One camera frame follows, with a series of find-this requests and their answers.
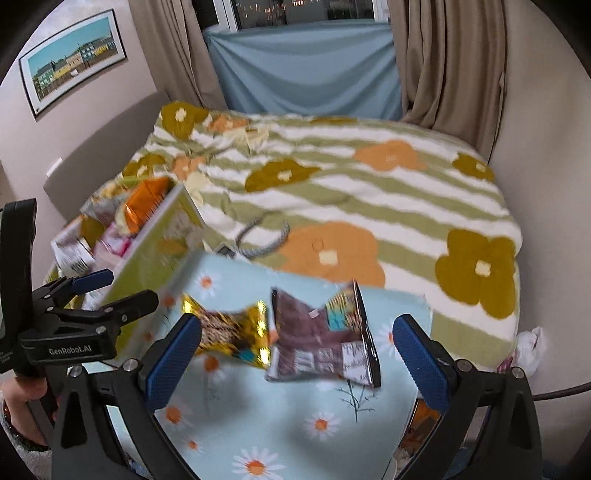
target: blue gripper pad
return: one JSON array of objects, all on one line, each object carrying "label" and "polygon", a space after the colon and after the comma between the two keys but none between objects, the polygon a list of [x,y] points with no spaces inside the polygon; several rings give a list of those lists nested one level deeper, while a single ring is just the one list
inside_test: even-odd
[{"label": "blue gripper pad", "polygon": [[83,277],[75,278],[72,281],[72,293],[76,295],[84,295],[90,291],[98,290],[113,283],[113,272],[107,268],[92,272]]},{"label": "blue gripper pad", "polygon": [[[407,314],[394,321],[392,339],[427,406],[444,414],[449,408],[452,387],[455,387],[450,385],[454,383],[451,357]],[[442,367],[449,367],[451,371],[445,372]]]},{"label": "blue gripper pad", "polygon": [[154,342],[146,352],[138,382],[149,411],[168,404],[200,343],[201,321],[185,313],[168,335]]}]

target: wrapper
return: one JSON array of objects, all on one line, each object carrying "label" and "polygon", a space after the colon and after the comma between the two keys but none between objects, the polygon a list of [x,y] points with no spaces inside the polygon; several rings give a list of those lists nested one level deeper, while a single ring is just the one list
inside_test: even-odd
[{"label": "wrapper", "polygon": [[126,201],[130,188],[116,180],[109,180],[84,203],[80,213],[94,218],[105,227],[115,220],[119,205]]},{"label": "wrapper", "polygon": [[136,235],[158,209],[171,187],[169,177],[142,181],[120,205],[115,222],[122,235]]},{"label": "wrapper", "polygon": [[372,388],[381,386],[379,359],[367,326],[357,282],[320,308],[287,292],[272,292],[277,341],[266,379],[337,376]]},{"label": "wrapper", "polygon": [[201,320],[203,333],[197,353],[213,350],[258,368],[269,366],[267,306],[263,301],[240,312],[213,312],[187,294],[181,300],[183,313],[192,313]]},{"label": "wrapper", "polygon": [[85,218],[84,215],[79,215],[51,241],[59,276],[72,278],[85,275],[94,267],[92,248],[83,236]]}]

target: brown snack wrapper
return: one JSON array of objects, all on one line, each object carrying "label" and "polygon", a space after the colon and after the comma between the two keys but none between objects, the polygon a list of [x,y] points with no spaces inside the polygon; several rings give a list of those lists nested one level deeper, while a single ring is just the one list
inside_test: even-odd
[{"label": "brown snack wrapper", "polygon": [[214,350],[258,368],[269,366],[267,306],[262,300],[240,312],[213,312],[185,293],[181,310],[201,321],[202,338],[197,353]]},{"label": "brown snack wrapper", "polygon": [[271,348],[267,380],[325,375],[381,386],[378,354],[357,282],[353,280],[321,308],[278,288],[272,292],[272,303],[277,341]]},{"label": "brown snack wrapper", "polygon": [[125,230],[126,227],[127,230],[121,233],[137,234],[164,200],[170,186],[171,180],[168,177],[142,181],[119,207],[122,215],[116,215],[115,220],[120,228]]}]

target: striped bedspread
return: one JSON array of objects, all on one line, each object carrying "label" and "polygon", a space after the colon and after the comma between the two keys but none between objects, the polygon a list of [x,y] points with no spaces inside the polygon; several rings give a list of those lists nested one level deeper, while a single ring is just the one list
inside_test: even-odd
[{"label": "striped bedspread", "polygon": [[479,367],[495,369],[511,352],[521,231],[465,143],[388,121],[174,103],[136,161],[163,161],[185,181],[211,248],[233,244],[258,217],[241,246],[264,247],[287,222],[287,242],[256,262],[422,295],[432,338]]}]

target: orange snack bag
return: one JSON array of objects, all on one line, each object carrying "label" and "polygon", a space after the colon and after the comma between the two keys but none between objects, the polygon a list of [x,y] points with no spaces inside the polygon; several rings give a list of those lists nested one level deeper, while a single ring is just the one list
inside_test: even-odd
[{"label": "orange snack bag", "polygon": [[154,214],[170,189],[170,178],[157,177],[140,183],[121,206],[131,235],[138,233]]}]

